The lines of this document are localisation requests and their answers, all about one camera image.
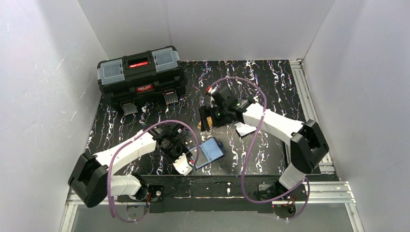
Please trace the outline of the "orange credit card stack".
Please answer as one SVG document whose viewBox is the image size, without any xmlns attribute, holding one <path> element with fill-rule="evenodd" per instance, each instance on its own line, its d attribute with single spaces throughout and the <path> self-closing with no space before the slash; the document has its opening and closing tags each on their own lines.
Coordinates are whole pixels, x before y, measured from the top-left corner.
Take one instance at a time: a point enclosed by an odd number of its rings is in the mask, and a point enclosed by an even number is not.
<svg viewBox="0 0 410 232">
<path fill-rule="evenodd" d="M 200 129 L 201 131 L 209 131 L 212 128 L 212 125 L 213 125 L 212 118 L 208 116 L 205 120 L 205 123 L 203 123 L 202 120 L 198 123 L 197 128 Z"/>
</svg>

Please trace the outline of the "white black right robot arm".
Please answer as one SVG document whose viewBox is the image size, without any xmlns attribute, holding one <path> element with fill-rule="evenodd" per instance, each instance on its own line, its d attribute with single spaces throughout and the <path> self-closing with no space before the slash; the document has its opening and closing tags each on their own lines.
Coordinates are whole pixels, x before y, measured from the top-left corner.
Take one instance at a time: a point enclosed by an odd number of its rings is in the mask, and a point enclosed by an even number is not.
<svg viewBox="0 0 410 232">
<path fill-rule="evenodd" d="M 222 127 L 233 122 L 241 127 L 261 129 L 290 147 L 290 164 L 271 192 L 284 193 L 313 173 L 329 152 L 328 143 L 315 120 L 302 122 L 281 116 L 256 103 L 253 99 L 238 99 L 227 87 L 208 87 L 211 101 L 200 107 L 201 130 Z"/>
</svg>

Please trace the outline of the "navy blue card holder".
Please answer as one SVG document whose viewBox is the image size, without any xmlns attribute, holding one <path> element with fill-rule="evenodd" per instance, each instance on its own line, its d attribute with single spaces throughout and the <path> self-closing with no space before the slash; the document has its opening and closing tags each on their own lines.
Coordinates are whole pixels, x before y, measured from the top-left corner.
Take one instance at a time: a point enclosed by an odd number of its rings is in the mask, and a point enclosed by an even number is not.
<svg viewBox="0 0 410 232">
<path fill-rule="evenodd" d="M 194 167 L 195 170 L 199 170 L 202 167 L 207 166 L 208 164 L 222 158 L 225 155 L 224 145 L 221 141 L 217 140 L 215 137 L 212 137 L 205 142 L 199 145 L 201 154 L 197 162 L 194 164 L 194 161 L 197 156 L 197 148 L 192 147 L 189 151 L 191 157 L 188 159 L 189 164 Z"/>
</svg>

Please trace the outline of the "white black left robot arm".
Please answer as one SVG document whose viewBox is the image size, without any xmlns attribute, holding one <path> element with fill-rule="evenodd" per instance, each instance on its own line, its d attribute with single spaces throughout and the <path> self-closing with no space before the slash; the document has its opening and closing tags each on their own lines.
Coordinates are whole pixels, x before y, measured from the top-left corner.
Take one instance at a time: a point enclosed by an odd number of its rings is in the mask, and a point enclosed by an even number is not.
<svg viewBox="0 0 410 232">
<path fill-rule="evenodd" d="M 186 129 L 181 124 L 153 125 L 147 132 L 139 131 L 134 137 L 108 150 L 81 154 L 68 179 L 68 185 L 88 207 L 99 205 L 107 196 L 125 196 L 137 202 L 151 201 L 159 186 L 152 186 L 139 174 L 116 175 L 130 162 L 159 149 L 184 176 L 192 171 L 191 152 L 182 142 Z"/>
</svg>

